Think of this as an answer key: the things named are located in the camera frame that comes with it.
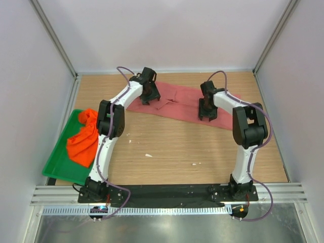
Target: aluminum frame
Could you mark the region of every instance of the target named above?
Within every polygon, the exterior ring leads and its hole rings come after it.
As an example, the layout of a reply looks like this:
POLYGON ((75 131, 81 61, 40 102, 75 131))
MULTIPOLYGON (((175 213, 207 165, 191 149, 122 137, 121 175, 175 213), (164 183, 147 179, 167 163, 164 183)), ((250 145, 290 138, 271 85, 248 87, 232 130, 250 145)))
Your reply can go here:
POLYGON ((44 26, 44 29, 47 31, 47 33, 49 34, 53 44, 55 45, 55 47, 57 48, 57 51, 60 53, 61 57, 63 58, 66 66, 68 67, 68 69, 70 70, 71 74, 73 75, 74 78, 76 78, 77 73, 69 59, 69 57, 67 56, 60 40, 58 39, 58 37, 56 36, 56 33, 54 31, 54 29, 52 28, 51 23, 49 22, 45 12, 43 11, 41 5, 39 4, 38 0, 29 0, 30 4, 32 5, 32 7, 34 8, 37 16, 39 17, 41 23, 44 26))

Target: wooden surface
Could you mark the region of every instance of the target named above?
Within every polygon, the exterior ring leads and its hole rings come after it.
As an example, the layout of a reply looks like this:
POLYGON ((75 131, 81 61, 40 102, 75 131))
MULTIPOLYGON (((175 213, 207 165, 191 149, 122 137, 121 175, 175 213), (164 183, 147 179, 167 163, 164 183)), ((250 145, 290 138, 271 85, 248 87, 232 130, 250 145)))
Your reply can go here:
MULTIPOLYGON (((157 80, 199 89, 209 76, 209 73, 162 73, 157 75, 157 80)), ((224 87, 222 74, 212 80, 216 87, 224 87)), ((113 98, 125 85, 121 75, 83 76, 75 108, 98 110, 101 100, 113 98)), ((262 103, 251 72, 228 73, 228 90, 240 94, 245 101, 262 103)), ((109 165, 112 183, 228 182, 237 151, 232 131, 130 111, 125 116, 126 127, 109 165)), ((274 138, 259 150, 253 175, 263 182, 287 182, 274 138)))

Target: cable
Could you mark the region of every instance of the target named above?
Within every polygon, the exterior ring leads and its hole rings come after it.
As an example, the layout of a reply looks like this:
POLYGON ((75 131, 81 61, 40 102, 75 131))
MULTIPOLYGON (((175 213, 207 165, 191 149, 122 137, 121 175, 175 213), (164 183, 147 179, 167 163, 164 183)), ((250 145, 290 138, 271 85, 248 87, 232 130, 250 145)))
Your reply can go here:
POLYGON ((76 189, 76 187, 74 185, 77 185, 77 186, 80 186, 80 185, 79 184, 76 184, 76 183, 73 183, 72 184, 73 189, 76 190, 78 193, 80 193, 80 190, 76 189))
POLYGON ((213 73, 213 74, 208 78, 207 81, 209 81, 209 80, 210 80, 210 79, 211 79, 215 74, 220 73, 220 72, 221 72, 222 74, 224 74, 224 76, 225 76, 225 95, 226 95, 227 97, 229 97, 230 99, 232 99, 232 100, 234 100, 234 101, 236 101, 236 102, 238 102, 238 103, 240 103, 240 104, 248 105, 248 106, 250 106, 250 107, 252 107, 252 108, 257 109, 258 111, 260 111, 260 112, 261 112, 261 113, 266 117, 266 119, 267 119, 268 122, 269 122, 269 127, 270 127, 269 130, 270 130, 270 131, 269 131, 269 136, 268 136, 267 140, 266 140, 263 144, 261 144, 261 145, 255 147, 254 149, 251 150, 251 154, 250 154, 249 162, 248 162, 248 176, 250 177, 251 180, 253 180, 253 181, 256 182, 256 183, 259 183, 260 185, 262 185, 262 186, 263 186, 263 187, 268 191, 269 196, 270 196, 270 200, 271 200, 270 208, 269 208, 269 210, 268 210, 268 211, 267 211, 263 216, 261 216, 261 217, 259 217, 259 218, 256 218, 256 219, 240 219, 240 218, 238 218, 238 217, 234 217, 235 219, 242 220, 242 221, 248 221, 248 222, 259 221, 259 220, 264 219, 265 217, 267 217, 267 216, 271 213, 272 208, 273 208, 273 196, 272 196, 272 193, 271 193, 270 189, 269 189, 269 188, 268 188, 264 183, 262 183, 262 182, 260 182, 260 181, 258 181, 258 180, 256 180, 256 179, 254 179, 254 178, 252 177, 250 167, 251 167, 251 163, 252 163, 252 159, 253 159, 253 155, 254 155, 255 150, 264 147, 265 145, 267 145, 267 144, 270 142, 270 139, 271 139, 271 137, 272 137, 272 133, 273 133, 273 130, 272 130, 272 123, 271 123, 271 120, 270 120, 269 115, 268 115, 268 114, 267 114, 263 109, 261 109, 260 107, 254 105, 254 104, 251 104, 251 103, 245 102, 245 101, 243 101, 243 100, 237 99, 236 97, 232 96, 230 93, 227 92, 227 74, 226 74, 224 71, 219 70, 219 71, 217 71, 217 72, 214 72, 214 73, 213 73))

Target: purple cable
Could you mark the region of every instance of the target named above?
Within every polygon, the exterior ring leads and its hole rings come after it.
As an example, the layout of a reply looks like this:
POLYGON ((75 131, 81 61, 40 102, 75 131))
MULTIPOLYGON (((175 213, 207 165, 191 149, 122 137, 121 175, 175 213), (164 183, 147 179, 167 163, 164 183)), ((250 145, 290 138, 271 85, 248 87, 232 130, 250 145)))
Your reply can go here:
POLYGON ((271 120, 270 120, 269 115, 263 109, 261 109, 260 107, 254 105, 254 104, 251 104, 251 103, 248 103, 248 102, 245 102, 245 101, 241 101, 241 100, 237 99, 236 97, 232 96, 231 94, 227 93, 227 75, 226 75, 226 73, 224 71, 219 70, 217 72, 214 72, 209 77, 209 79, 207 81, 209 81, 215 74, 220 73, 220 72, 222 74, 224 74, 224 76, 225 76, 225 94, 226 94, 226 96, 229 97, 230 99, 232 99, 232 100, 240 103, 240 104, 248 105, 250 107, 253 107, 253 108, 257 109, 258 111, 260 111, 266 117, 266 119, 269 122, 270 131, 269 131, 269 136, 268 136, 267 140, 263 144, 259 145, 258 147, 255 147, 254 149, 251 150, 251 154, 250 154, 249 162, 248 162, 248 175, 249 175, 249 177, 250 177, 251 180, 253 180, 256 183, 259 183, 260 185, 262 185, 268 191, 269 196, 270 196, 270 200, 271 200, 270 208, 269 208, 269 210, 263 216, 261 216, 259 218, 256 218, 256 219, 240 219, 238 217, 234 217, 235 219, 242 220, 242 221, 248 221, 248 222, 259 221, 259 220, 264 219, 265 217, 267 217, 271 213, 272 208, 273 208, 273 196, 272 196, 272 193, 271 193, 270 189, 264 183, 262 183, 262 182, 260 182, 260 181, 258 181, 256 179, 254 179, 252 177, 250 166, 251 166, 251 163, 252 163, 252 158, 253 158, 254 151, 257 150, 257 149, 259 149, 259 148, 264 147, 265 145, 267 145, 270 142, 270 139, 271 139, 272 134, 273 134, 272 123, 271 123, 271 120))
MULTIPOLYGON (((129 81, 129 79, 126 77, 126 75, 125 75, 125 74, 124 74, 120 69, 125 69, 125 70, 129 71, 130 73, 135 74, 134 72, 132 72, 131 70, 129 70, 129 69, 126 68, 126 67, 121 67, 121 66, 118 66, 118 67, 117 67, 117 70, 118 70, 118 71, 121 73, 121 75, 123 75, 123 77, 126 79, 127 84, 128 84, 128 87, 127 87, 126 91, 123 92, 119 97, 117 97, 117 98, 112 102, 112 104, 111 104, 111 106, 110 106, 110 120, 111 120, 111 123, 110 123, 110 126, 109 126, 109 132, 108 132, 108 135, 105 136, 105 137, 103 138, 102 144, 100 145, 100 148, 99 148, 99 151, 98 151, 98 156, 97 156, 97 159, 96 159, 96 167, 97 167, 97 171, 98 171, 98 173, 99 173, 100 178, 101 178, 104 182, 106 182, 107 185, 110 185, 110 186, 113 186, 113 187, 115 187, 115 188, 117 188, 117 189, 120 189, 120 190, 124 190, 124 191, 126 191, 126 192, 128 193, 128 196, 127 196, 125 202, 124 202, 124 203, 123 203, 123 204, 122 204, 122 205, 121 205, 121 206, 120 206, 120 207, 119 207, 115 212, 113 212, 112 214, 110 214, 110 215, 108 215, 108 216, 106 216, 106 217, 103 217, 103 218, 102 218, 103 220, 105 220, 105 219, 109 219, 109 218, 111 218, 112 216, 114 216, 116 213, 118 213, 118 212, 119 212, 119 211, 120 211, 120 210, 121 210, 121 209, 126 205, 126 203, 128 202, 128 200, 129 200, 130 197, 131 197, 131 191, 129 191, 127 188, 124 188, 124 187, 121 187, 121 186, 117 186, 117 185, 114 185, 114 184, 108 182, 107 179, 105 179, 105 178, 103 177, 101 171, 99 170, 99 156, 100 156, 100 152, 101 152, 101 150, 102 150, 103 144, 105 143, 106 139, 110 137, 110 134, 111 134, 111 132, 112 132, 112 121, 113 121, 113 109, 112 109, 112 108, 113 108, 113 105, 114 105, 114 104, 115 104, 119 99, 121 99, 121 98, 122 98, 122 97, 123 97, 123 96, 124 96, 124 95, 129 91, 129 90, 130 90, 130 81, 129 81)), ((81 223, 80 225, 76 226, 75 228, 73 228, 73 229, 71 229, 71 230, 55 230, 55 231, 58 232, 58 233, 63 233, 63 234, 71 233, 72 231, 74 231, 74 230, 80 228, 81 226, 83 226, 83 225, 85 225, 85 224, 87 224, 87 223, 89 223, 89 222, 91 222, 91 221, 92 221, 92 220, 87 220, 87 221, 81 223)), ((46 229, 46 231, 45 231, 45 233, 44 233, 44 235, 43 235, 43 237, 42 237, 40 243, 43 243, 43 242, 44 242, 44 240, 45 240, 45 238, 46 238, 46 235, 48 234, 50 228, 52 228, 53 223, 54 223, 54 222, 50 223, 49 226, 47 227, 47 229, 46 229)))

